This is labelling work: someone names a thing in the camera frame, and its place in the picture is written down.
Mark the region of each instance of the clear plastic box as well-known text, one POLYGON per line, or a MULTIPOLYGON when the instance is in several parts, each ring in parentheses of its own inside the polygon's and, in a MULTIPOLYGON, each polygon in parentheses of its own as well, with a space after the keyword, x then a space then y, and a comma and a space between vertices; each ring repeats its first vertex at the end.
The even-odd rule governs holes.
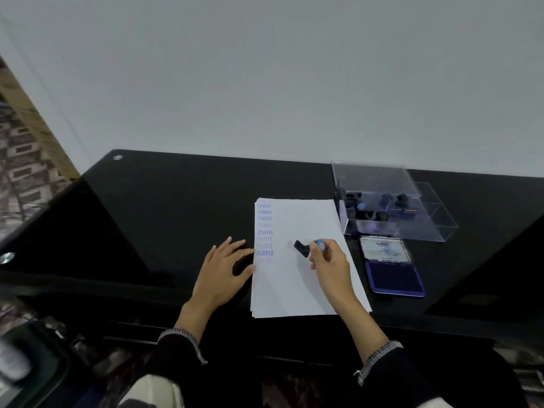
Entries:
POLYGON ((416 184, 403 167, 334 161, 332 171, 344 234, 444 242, 458 227, 430 184, 416 184), (401 194, 405 202, 399 204, 401 194), (378 220, 378 212, 388 220, 378 220))

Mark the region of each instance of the metal bolt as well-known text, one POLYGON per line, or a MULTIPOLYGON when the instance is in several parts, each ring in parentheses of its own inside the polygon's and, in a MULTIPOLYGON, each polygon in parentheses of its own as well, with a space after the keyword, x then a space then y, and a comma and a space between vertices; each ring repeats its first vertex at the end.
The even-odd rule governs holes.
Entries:
POLYGON ((15 253, 8 252, 0 256, 0 265, 5 265, 7 262, 10 262, 15 257, 15 253))

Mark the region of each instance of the paper sheet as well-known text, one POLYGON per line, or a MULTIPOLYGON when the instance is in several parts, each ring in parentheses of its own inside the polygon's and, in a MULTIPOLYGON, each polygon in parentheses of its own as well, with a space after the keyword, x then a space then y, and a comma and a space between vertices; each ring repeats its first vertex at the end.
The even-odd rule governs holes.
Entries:
POLYGON ((333 200, 264 199, 255 202, 256 271, 251 285, 254 318, 334 315, 308 258, 294 243, 334 239, 346 254, 355 295, 371 310, 349 252, 333 200))

